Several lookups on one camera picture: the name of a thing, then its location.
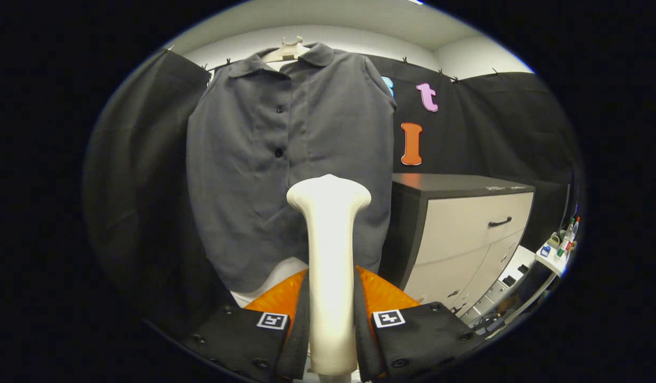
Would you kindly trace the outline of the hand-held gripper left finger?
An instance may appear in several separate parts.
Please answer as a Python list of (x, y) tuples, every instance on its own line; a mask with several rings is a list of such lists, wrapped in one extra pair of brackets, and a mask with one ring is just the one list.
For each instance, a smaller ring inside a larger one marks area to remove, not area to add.
[(309, 346), (308, 270), (296, 272), (246, 307), (218, 307), (182, 343), (241, 380), (301, 380)]

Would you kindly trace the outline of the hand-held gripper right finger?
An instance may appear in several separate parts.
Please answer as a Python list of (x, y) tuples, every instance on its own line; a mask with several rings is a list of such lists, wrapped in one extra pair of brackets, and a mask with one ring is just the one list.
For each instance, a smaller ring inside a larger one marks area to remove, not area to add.
[(484, 343), (442, 303), (420, 303), (360, 266), (354, 271), (353, 307), (362, 381), (432, 381)]

